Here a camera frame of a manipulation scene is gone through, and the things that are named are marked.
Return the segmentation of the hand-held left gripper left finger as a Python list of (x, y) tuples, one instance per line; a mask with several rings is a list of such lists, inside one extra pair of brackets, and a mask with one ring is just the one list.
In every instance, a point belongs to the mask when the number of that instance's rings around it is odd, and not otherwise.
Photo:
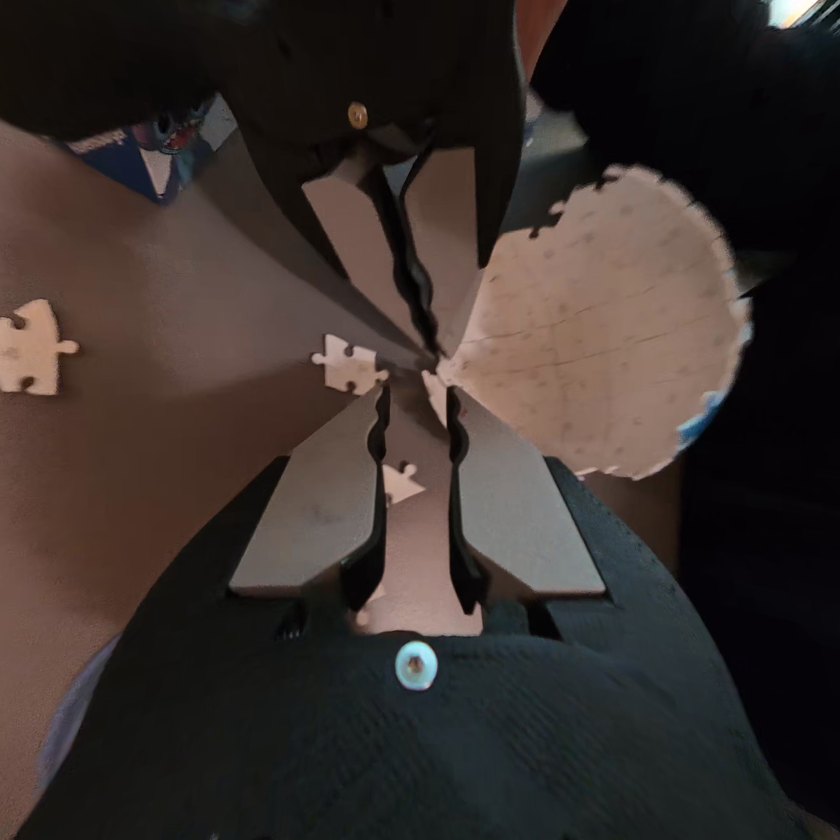
[(291, 453), (229, 582), (250, 597), (337, 594), (358, 612), (382, 582), (391, 394), (377, 386)]

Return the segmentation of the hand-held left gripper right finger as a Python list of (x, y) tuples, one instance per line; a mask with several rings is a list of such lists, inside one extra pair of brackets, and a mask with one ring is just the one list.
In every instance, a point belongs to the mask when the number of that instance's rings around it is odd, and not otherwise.
[(449, 575), (462, 611), (606, 593), (534, 444), (457, 386), (446, 391)]

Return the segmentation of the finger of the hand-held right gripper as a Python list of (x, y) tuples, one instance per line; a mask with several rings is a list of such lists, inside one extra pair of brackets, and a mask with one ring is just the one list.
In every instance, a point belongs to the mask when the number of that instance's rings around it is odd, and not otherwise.
[(304, 183), (302, 191), (353, 288), (431, 360), (434, 354), (396, 285), (392, 246), (374, 201), (375, 189), (381, 186), (390, 195), (378, 161), (343, 161)]
[(475, 152), (431, 150), (402, 189), (416, 257), (430, 288), (437, 353), (453, 356), (466, 334), (484, 270), (479, 265)]

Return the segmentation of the white puzzle piece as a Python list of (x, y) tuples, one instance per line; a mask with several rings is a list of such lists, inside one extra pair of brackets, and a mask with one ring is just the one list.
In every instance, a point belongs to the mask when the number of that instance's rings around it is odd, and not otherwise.
[(322, 351), (311, 353), (309, 360), (321, 369), (326, 388), (352, 396), (362, 396), (390, 377), (378, 367), (375, 351), (330, 333), (322, 337)]
[(60, 386), (60, 358), (77, 354), (78, 342), (60, 337), (56, 315), (46, 299), (14, 311), (22, 325), (1, 318), (1, 391), (55, 396)]
[(407, 461), (398, 467), (382, 466), (384, 493), (387, 507), (393, 507), (423, 492), (425, 487), (416, 481), (417, 466)]

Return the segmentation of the partly built puzzle ball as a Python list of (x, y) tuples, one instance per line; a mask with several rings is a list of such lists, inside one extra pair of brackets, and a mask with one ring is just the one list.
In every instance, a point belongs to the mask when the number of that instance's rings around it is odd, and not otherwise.
[(701, 435), (753, 333), (729, 242), (680, 185), (613, 165), (500, 237), (457, 351), (454, 385), (577, 476), (645, 479)]

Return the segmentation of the printed puzzle box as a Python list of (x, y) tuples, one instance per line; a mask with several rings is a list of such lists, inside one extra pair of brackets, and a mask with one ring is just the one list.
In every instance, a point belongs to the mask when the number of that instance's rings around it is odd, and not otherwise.
[(56, 143), (110, 180), (165, 205), (204, 168), (238, 126), (219, 95), (155, 121)]

